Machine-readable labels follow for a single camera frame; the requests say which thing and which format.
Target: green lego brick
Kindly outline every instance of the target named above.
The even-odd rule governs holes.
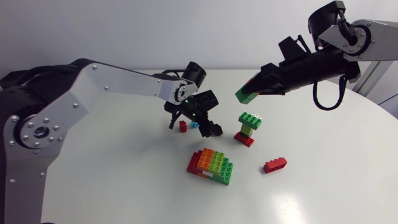
[[[230,163],[228,158],[224,158],[220,175],[214,175],[213,177],[208,177],[208,178],[211,180],[217,181],[221,184],[229,185],[229,182],[231,180],[233,166],[234,166],[234,164]]]
[[[245,124],[242,124],[241,132],[250,137],[253,133],[253,129]]]
[[[243,85],[242,88],[240,88],[236,93],[235,96],[238,98],[239,102],[243,103],[243,104],[248,104],[250,103],[250,101],[252,101],[257,95],[258,93],[242,93],[242,89],[246,86]]]
[[[257,128],[261,125],[262,120],[256,118],[255,116],[248,114],[244,112],[240,117],[239,117],[239,122],[242,124],[245,124],[246,126],[257,130]]]
[[[213,158],[210,162],[209,173],[214,175],[219,175],[221,171],[221,166],[223,165],[224,153],[215,151]]]

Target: white tabletop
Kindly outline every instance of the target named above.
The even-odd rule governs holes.
[[[338,109],[322,111],[312,86],[240,104],[234,93],[256,72],[207,71],[199,92],[218,98],[209,118],[223,128],[219,137],[203,138],[197,128],[179,133],[178,122],[169,130],[161,99],[101,96],[49,167],[42,221],[396,223],[397,120],[350,90]],[[325,106],[338,98],[331,82],[318,92]],[[243,112],[263,119],[251,147],[233,137]],[[204,147],[234,164],[229,186],[187,172]],[[287,165],[265,174],[264,163],[278,157]]]

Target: stacked lego bricks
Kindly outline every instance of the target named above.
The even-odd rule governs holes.
[[[233,166],[229,159],[224,157],[224,153],[204,148],[193,153],[187,171],[228,185]]]
[[[247,147],[250,147],[253,144],[254,139],[251,138],[251,134],[253,130],[257,130],[262,123],[262,120],[244,112],[238,119],[240,123],[242,123],[241,131],[236,133],[234,138],[241,143],[245,144]]]

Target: black cable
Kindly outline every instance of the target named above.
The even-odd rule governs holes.
[[[339,105],[340,105],[341,102],[343,101],[344,92],[346,91],[347,81],[348,81],[348,78],[346,77],[346,75],[342,75],[342,76],[340,77],[340,79],[339,79],[339,81],[338,81],[340,95],[339,95],[339,97],[338,97],[337,103],[336,103],[334,106],[329,107],[329,108],[326,108],[326,107],[322,106],[322,105],[319,103],[318,98],[317,98],[318,82],[315,82],[315,83],[313,84],[313,88],[312,88],[312,96],[313,96],[313,101],[315,102],[315,105],[316,105],[318,108],[320,108],[320,109],[322,109],[322,110],[326,110],[326,111],[334,110],[334,109],[336,109],[337,107],[339,107]]]
[[[392,96],[392,97],[390,97],[390,98],[388,98],[388,99],[384,100],[383,102],[379,103],[378,105],[381,105],[381,104],[383,104],[383,103],[385,103],[385,102],[387,102],[387,101],[389,101],[389,100],[393,99],[393,98],[394,98],[394,97],[396,97],[396,96],[398,96],[398,93],[397,93],[397,94],[395,94],[394,96]]]

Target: screw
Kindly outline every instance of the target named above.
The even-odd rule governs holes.
[[[11,121],[13,123],[16,123],[19,120],[19,118],[17,116],[12,116]]]

